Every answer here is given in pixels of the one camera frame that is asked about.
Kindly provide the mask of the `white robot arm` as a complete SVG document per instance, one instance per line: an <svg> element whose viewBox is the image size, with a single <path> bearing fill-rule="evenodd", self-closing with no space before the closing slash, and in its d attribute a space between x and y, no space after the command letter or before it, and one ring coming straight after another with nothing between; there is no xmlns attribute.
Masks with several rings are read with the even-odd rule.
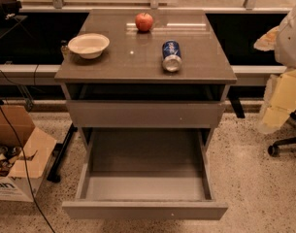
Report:
<svg viewBox="0 0 296 233"><path fill-rule="evenodd" d="M256 50L272 50L277 63L286 67L266 83L257 129L263 134L279 130L296 111L296 5L281 21L256 40Z"/></svg>

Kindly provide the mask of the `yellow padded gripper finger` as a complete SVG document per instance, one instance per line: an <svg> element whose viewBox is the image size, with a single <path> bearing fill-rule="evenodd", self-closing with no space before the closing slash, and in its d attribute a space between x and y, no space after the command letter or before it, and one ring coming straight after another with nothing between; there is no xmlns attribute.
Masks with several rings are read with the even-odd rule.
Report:
<svg viewBox="0 0 296 233"><path fill-rule="evenodd" d="M296 69L272 75L267 81L257 129L272 134L286 123L296 111Z"/></svg>

